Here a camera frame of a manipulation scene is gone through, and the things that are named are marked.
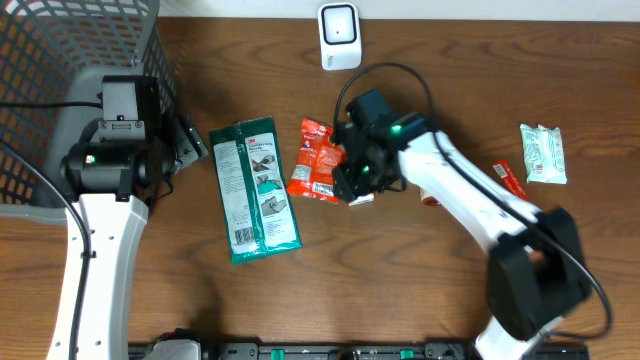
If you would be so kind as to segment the small orange box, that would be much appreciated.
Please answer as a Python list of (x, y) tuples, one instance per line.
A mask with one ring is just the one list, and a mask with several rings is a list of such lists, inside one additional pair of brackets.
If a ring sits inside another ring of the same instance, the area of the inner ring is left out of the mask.
[(367, 195), (362, 195), (357, 197), (355, 200), (348, 203), (349, 206), (357, 206), (365, 203), (373, 202), (375, 199), (375, 195), (373, 193), (369, 193)]

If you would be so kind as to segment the orange red snack bag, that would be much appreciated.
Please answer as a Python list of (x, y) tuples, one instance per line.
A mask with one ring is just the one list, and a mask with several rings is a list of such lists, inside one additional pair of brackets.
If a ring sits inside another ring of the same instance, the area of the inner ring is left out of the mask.
[(334, 129), (315, 120), (302, 121), (301, 143), (287, 192), (330, 203), (338, 203), (334, 194), (332, 171), (344, 159), (344, 150), (331, 142)]

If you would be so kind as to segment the green lid jar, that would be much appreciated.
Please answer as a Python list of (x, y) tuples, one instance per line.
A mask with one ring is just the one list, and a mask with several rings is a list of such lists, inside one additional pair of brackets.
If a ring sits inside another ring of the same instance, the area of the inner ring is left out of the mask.
[(427, 206), (440, 206), (440, 202), (428, 191), (420, 189), (420, 199), (424, 205)]

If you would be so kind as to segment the green 3M cloth package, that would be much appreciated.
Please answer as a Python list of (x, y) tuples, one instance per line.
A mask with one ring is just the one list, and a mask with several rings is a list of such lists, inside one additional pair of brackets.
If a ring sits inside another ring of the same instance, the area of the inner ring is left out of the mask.
[(271, 116), (209, 132), (234, 265), (297, 250), (299, 230)]

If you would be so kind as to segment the red stick packet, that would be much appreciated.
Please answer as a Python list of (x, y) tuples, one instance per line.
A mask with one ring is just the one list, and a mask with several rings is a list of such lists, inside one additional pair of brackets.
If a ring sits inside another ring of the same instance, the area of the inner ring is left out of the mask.
[(499, 160), (492, 164), (492, 168), (496, 171), (498, 176), (503, 181), (506, 188), (518, 198), (527, 201), (528, 197), (518, 181), (515, 177), (513, 171), (511, 170), (509, 164), (505, 160)]

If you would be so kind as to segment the light teal wipes packet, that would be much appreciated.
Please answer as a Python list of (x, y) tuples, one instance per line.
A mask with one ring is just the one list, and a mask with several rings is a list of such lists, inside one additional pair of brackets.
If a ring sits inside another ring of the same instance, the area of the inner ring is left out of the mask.
[(561, 130), (520, 125), (526, 182), (566, 185), (566, 162)]

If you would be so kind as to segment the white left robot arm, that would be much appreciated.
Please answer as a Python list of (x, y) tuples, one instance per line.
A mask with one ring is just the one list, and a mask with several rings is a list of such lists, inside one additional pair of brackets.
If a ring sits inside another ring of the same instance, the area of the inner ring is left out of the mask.
[(158, 188), (208, 152), (190, 118), (66, 119), (46, 160), (70, 206), (50, 359), (125, 359), (133, 273)]

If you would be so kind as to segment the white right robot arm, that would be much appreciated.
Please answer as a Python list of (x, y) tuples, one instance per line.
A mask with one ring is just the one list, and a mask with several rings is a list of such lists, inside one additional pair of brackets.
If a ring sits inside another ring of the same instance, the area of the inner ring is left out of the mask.
[(474, 347), (483, 359), (521, 359), (592, 293), (577, 228), (562, 208), (545, 213), (498, 185), (419, 113), (354, 115), (338, 122), (346, 152), (336, 196), (353, 202), (401, 180), (431, 195), (488, 257), (491, 319)]

